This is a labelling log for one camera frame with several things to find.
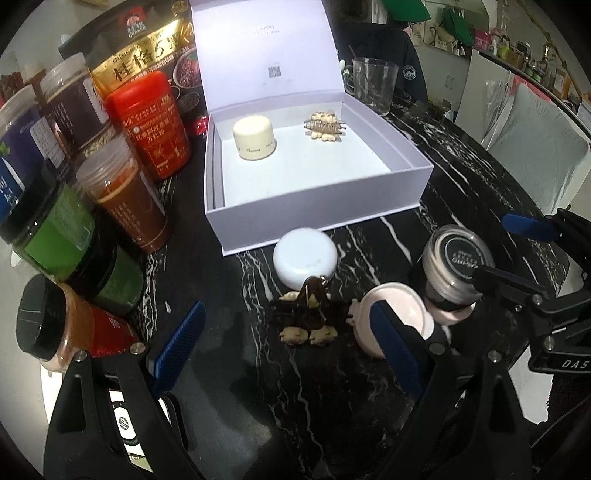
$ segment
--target mug handle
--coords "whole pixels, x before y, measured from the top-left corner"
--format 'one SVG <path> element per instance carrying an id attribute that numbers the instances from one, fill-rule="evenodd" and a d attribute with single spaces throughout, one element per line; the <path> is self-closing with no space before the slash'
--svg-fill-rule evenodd
<path id="1" fill-rule="evenodd" d="M 353 82 L 353 66 L 347 65 L 342 71 L 343 83 L 345 84 L 345 92 L 349 95 L 355 95 L 355 84 Z"/>

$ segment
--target green label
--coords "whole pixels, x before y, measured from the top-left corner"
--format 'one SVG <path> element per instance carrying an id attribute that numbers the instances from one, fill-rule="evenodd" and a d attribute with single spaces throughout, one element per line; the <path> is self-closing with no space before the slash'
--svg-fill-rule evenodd
<path id="1" fill-rule="evenodd" d="M 68 185 L 24 251 L 56 281 L 66 280 L 88 250 L 95 221 Z"/>
<path id="2" fill-rule="evenodd" d="M 137 305 L 143 288 L 141 269 L 118 245 L 113 273 L 93 302 L 115 315 L 125 315 Z"/>

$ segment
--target metal screw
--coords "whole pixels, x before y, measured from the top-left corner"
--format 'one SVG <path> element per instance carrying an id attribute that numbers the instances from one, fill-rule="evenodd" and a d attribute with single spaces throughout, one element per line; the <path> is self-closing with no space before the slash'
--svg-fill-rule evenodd
<path id="1" fill-rule="evenodd" d="M 133 355 L 141 355 L 146 350 L 146 346 L 142 342 L 136 342 L 132 346 L 129 347 L 129 351 Z"/>
<path id="2" fill-rule="evenodd" d="M 445 347 L 440 343 L 432 343 L 429 345 L 429 351 L 433 355 L 443 355 L 445 353 Z"/>
<path id="3" fill-rule="evenodd" d="M 84 360 L 86 360 L 86 357 L 88 357 L 88 353 L 86 353 L 86 350 L 78 350 L 74 354 L 74 361 L 83 362 Z"/>
<path id="4" fill-rule="evenodd" d="M 544 297 L 542 295 L 540 295 L 539 293 L 536 293 L 535 295 L 533 295 L 531 299 L 538 307 L 540 305 L 542 305 L 542 302 L 544 301 Z"/>
<path id="5" fill-rule="evenodd" d="M 548 350 L 549 352 L 551 352 L 552 350 L 554 350 L 554 347 L 556 346 L 556 341 L 554 340 L 553 337 L 551 337 L 550 335 L 548 335 L 545 339 L 544 339 L 544 348 L 546 350 Z"/>
<path id="6" fill-rule="evenodd" d="M 490 352 L 488 352 L 488 359 L 494 364 L 497 364 L 501 360 L 503 360 L 503 356 L 496 350 L 491 350 Z"/>

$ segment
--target gold food package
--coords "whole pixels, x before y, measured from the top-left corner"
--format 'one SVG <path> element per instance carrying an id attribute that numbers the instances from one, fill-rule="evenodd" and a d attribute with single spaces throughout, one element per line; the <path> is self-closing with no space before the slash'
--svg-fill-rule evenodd
<path id="1" fill-rule="evenodd" d="M 128 0 L 82 27 L 59 51 L 64 59 L 84 54 L 103 99 L 161 70 L 184 122 L 207 114 L 188 0 Z"/>

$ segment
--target red lid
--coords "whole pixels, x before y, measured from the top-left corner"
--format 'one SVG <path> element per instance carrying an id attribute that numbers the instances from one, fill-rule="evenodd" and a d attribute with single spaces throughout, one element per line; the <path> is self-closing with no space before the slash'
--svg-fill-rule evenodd
<path id="1" fill-rule="evenodd" d="M 112 118 L 120 118 L 127 109 L 145 101 L 171 94 L 168 77 L 156 70 L 126 83 L 105 100 L 105 108 Z"/>

